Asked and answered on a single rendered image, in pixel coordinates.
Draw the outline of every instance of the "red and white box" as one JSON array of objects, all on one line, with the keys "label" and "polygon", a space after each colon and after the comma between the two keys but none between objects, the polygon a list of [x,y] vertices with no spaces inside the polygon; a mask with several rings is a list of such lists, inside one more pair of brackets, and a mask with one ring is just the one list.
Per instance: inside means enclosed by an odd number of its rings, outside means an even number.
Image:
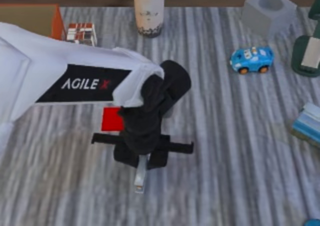
[{"label": "red and white box", "polygon": [[95,25],[91,22],[70,23],[66,35],[66,41],[96,47],[97,35]]}]

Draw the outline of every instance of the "red block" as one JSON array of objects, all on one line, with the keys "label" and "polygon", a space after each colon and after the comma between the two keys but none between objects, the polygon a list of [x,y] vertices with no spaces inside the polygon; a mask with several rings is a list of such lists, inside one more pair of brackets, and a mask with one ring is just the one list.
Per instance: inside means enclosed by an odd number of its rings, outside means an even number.
[{"label": "red block", "polygon": [[105,107],[103,109],[101,131],[122,131],[124,122],[118,115],[119,107]]}]

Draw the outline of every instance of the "gray wood grain surface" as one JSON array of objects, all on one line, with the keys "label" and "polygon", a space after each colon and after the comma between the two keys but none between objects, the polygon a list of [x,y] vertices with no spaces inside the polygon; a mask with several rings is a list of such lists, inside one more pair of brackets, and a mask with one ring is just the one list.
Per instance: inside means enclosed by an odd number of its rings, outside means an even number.
[{"label": "gray wood grain surface", "polygon": [[[239,22],[239,8],[167,8],[162,35],[137,35],[132,8],[63,8],[69,22],[94,22],[98,45],[166,59],[191,75],[191,91],[163,122],[193,155],[172,153],[144,195],[135,170],[91,145],[102,105],[34,106],[16,124],[0,161],[1,226],[301,226],[320,217],[320,152],[289,134],[306,102],[320,105],[319,78],[290,68],[295,38],[311,35],[308,8],[275,39]],[[240,47],[269,45],[274,67],[239,75]]]}]

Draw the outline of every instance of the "blue object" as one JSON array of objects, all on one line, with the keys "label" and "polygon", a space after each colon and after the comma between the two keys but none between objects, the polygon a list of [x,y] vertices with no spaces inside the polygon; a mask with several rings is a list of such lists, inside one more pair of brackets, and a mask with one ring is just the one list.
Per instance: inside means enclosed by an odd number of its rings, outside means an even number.
[{"label": "blue object", "polygon": [[319,219],[309,219],[307,222],[304,223],[303,226],[320,226]]},{"label": "blue object", "polygon": [[293,122],[292,128],[320,144],[320,107],[308,102]]},{"label": "blue object", "polygon": [[230,65],[240,74],[265,73],[273,61],[274,53],[270,47],[250,47],[236,50],[231,56]]}]

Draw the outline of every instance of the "gray box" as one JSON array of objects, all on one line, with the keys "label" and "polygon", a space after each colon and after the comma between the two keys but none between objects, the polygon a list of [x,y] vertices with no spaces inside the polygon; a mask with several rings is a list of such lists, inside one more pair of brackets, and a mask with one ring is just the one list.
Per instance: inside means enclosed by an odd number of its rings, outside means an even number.
[{"label": "gray box", "polygon": [[290,0],[246,0],[241,21],[256,34],[269,38],[289,28],[296,9]]}]

